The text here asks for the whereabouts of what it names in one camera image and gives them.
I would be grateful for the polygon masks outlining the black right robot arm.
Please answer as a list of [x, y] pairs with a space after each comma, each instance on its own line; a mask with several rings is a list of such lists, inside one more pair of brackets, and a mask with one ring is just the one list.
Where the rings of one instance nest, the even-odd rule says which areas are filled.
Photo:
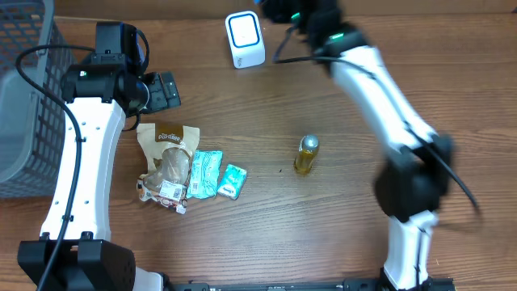
[[310, 61], [357, 104], [385, 156], [374, 194], [389, 219], [387, 259], [378, 290], [453, 290], [451, 279], [428, 274], [440, 200], [448, 192], [452, 141], [440, 137], [394, 82], [380, 50], [359, 27], [343, 20], [335, 1], [259, 1], [273, 23], [288, 23], [306, 37]]

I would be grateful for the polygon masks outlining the teal white packet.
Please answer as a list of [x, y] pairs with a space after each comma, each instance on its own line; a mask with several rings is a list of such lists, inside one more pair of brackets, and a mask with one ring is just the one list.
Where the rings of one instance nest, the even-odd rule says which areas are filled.
[[216, 195], [223, 152], [197, 150], [191, 166], [187, 199], [207, 199]]

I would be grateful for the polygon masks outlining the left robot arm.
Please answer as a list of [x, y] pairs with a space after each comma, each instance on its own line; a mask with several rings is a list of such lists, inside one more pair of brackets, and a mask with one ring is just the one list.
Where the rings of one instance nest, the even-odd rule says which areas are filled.
[[18, 263], [39, 290], [170, 290], [168, 276], [136, 265], [111, 241], [109, 195], [116, 146], [127, 118], [181, 104], [173, 75], [147, 70], [144, 33], [100, 22], [95, 46], [61, 77], [53, 97], [66, 115], [53, 203], [36, 241], [19, 244]]

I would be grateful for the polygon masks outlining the teal white carton pack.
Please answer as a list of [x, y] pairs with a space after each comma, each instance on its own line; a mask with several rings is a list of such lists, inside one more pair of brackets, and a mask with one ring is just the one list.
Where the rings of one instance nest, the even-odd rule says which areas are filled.
[[246, 182], [247, 170], [228, 164], [221, 183], [217, 189], [217, 194], [229, 199], [236, 200]]

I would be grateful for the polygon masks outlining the brown Pantree snack pouch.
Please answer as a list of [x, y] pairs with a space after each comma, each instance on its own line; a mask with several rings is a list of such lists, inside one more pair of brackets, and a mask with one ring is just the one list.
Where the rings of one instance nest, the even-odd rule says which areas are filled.
[[144, 123], [137, 126], [137, 140], [147, 161], [147, 172], [137, 180], [140, 200], [184, 214], [200, 129], [183, 124]]

